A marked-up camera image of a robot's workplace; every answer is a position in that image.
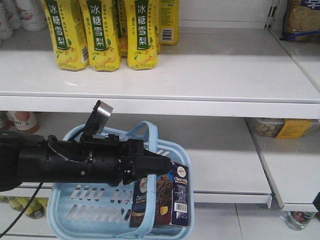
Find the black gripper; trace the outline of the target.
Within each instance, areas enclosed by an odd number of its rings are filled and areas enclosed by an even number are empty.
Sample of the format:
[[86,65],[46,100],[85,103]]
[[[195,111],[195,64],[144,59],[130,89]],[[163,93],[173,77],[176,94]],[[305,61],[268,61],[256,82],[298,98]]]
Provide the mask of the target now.
[[144,148],[139,139],[121,141],[117,135],[106,138],[82,136],[80,142],[48,139],[46,181],[52,183],[104,183],[116,187],[172,170],[169,157]]

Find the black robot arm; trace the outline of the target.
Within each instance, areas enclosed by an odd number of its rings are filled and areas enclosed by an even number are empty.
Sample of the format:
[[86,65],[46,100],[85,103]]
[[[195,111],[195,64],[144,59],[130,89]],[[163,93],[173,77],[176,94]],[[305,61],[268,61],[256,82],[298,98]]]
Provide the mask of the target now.
[[170,158],[148,151],[140,139],[121,141],[82,135],[79,141],[57,140],[53,135],[0,132],[0,190],[22,183],[102,183],[128,185],[148,175],[172,169]]

